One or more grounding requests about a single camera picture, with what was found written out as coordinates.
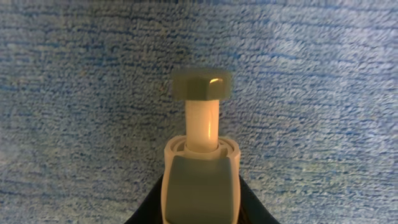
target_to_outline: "beige plastic housing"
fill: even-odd
[[[195,152],[191,151],[187,147],[186,136],[175,136],[166,145],[164,149],[165,158],[165,172],[162,181],[162,192],[160,202],[162,206],[162,217],[164,224],[172,224],[166,220],[166,201],[167,201],[167,190],[169,186],[170,170],[172,167],[174,156],[183,156],[191,159],[220,159],[228,157],[231,161],[232,171],[232,182],[233,182],[233,222],[238,222],[239,206],[241,201],[241,188],[239,184],[239,161],[241,158],[241,151],[239,150],[238,144],[231,139],[218,138],[218,145],[214,151],[211,152]]]

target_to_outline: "dark object at edge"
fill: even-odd
[[[163,224],[160,193],[163,176],[156,182],[141,206],[125,224]],[[241,183],[241,207],[238,224],[279,224],[254,195],[247,183],[239,176]]]

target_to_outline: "cylindrical rod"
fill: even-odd
[[[218,147],[219,100],[185,102],[187,147],[194,152],[211,152]]]

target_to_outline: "blue background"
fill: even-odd
[[[281,223],[397,220],[397,1],[0,4],[0,223],[122,223],[184,134],[182,67]]]

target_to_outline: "blue carpet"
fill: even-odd
[[[169,75],[191,66],[233,71],[220,134],[281,223],[397,220],[397,1],[12,2],[0,223],[126,221],[184,134]]]

